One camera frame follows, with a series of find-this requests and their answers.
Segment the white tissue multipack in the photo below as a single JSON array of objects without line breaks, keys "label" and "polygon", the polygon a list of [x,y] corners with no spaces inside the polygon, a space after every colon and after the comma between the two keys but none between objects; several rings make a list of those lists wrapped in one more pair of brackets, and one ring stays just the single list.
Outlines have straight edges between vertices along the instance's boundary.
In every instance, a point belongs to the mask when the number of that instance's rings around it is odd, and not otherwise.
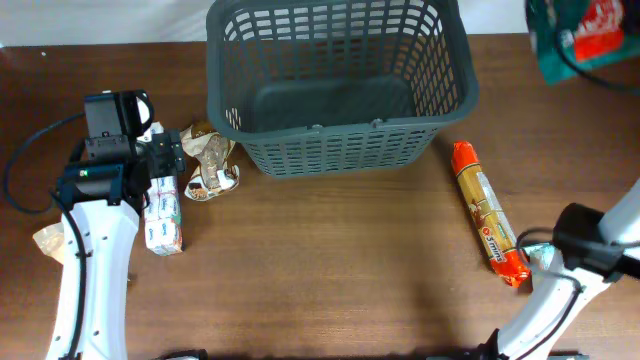
[{"label": "white tissue multipack", "polygon": [[144,201],[146,247],[159,256],[183,251],[177,171],[169,168],[154,175]]}]

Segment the grey plastic basket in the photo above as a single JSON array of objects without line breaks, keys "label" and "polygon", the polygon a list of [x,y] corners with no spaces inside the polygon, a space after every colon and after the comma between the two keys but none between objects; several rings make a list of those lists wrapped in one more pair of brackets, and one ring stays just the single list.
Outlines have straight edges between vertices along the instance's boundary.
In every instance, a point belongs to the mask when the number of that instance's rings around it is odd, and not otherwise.
[{"label": "grey plastic basket", "polygon": [[276,178],[402,167],[479,86],[455,0],[217,0],[207,113]]}]

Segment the green Nescafe coffee bag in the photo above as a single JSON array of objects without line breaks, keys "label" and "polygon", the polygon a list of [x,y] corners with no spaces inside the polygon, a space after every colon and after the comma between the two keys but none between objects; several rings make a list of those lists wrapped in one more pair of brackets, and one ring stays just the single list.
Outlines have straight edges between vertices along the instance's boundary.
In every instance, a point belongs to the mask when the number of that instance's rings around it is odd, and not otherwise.
[{"label": "green Nescafe coffee bag", "polygon": [[639,55],[639,0],[526,0],[526,24],[549,85],[573,77],[637,95],[637,85],[594,74]]}]

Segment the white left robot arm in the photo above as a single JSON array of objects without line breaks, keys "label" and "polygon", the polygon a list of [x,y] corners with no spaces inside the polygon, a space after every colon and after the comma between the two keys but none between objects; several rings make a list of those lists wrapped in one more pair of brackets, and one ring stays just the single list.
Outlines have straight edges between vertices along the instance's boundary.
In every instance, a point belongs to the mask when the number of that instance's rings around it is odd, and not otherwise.
[{"label": "white left robot arm", "polygon": [[175,130],[141,141],[154,121],[146,91],[88,95],[88,135],[51,197],[61,212],[64,264],[49,359],[124,359],[129,263],[153,180],[184,171]]}]

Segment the brown white snack wrapper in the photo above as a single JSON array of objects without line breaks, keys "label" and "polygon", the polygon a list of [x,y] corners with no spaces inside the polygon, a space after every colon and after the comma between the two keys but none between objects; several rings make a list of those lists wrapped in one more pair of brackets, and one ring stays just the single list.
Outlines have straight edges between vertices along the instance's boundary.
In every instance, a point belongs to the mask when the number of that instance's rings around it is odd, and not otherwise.
[{"label": "brown white snack wrapper", "polygon": [[236,143],[217,132],[210,123],[197,121],[180,133],[183,151],[198,165],[185,188],[185,196],[206,202],[235,189],[240,170],[229,163]]}]

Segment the crumpled beige paper bag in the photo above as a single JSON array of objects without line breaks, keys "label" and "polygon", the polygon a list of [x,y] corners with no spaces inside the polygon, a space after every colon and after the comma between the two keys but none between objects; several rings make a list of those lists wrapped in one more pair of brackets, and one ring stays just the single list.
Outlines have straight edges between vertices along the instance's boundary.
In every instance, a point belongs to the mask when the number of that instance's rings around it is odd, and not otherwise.
[{"label": "crumpled beige paper bag", "polygon": [[64,263],[64,226],[61,222],[46,226],[33,234],[33,240],[42,253]]}]

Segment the orange spaghetti packet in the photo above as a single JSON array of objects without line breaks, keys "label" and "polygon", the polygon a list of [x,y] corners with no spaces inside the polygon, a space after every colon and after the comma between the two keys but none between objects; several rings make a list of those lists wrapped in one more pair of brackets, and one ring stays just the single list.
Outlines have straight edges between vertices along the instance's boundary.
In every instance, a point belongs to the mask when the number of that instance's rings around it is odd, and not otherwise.
[{"label": "orange spaghetti packet", "polygon": [[518,288],[530,270],[520,260],[516,235],[471,143],[454,143],[451,165],[492,270],[507,285]]}]

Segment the small white green packet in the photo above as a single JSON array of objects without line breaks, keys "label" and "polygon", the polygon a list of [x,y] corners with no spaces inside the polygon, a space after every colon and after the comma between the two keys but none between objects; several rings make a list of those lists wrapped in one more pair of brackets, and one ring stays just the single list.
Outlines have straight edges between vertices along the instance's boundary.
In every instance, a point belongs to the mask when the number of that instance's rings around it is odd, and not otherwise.
[{"label": "small white green packet", "polygon": [[524,250],[534,269],[548,270],[550,268],[555,254],[553,245],[549,243],[526,245]]}]

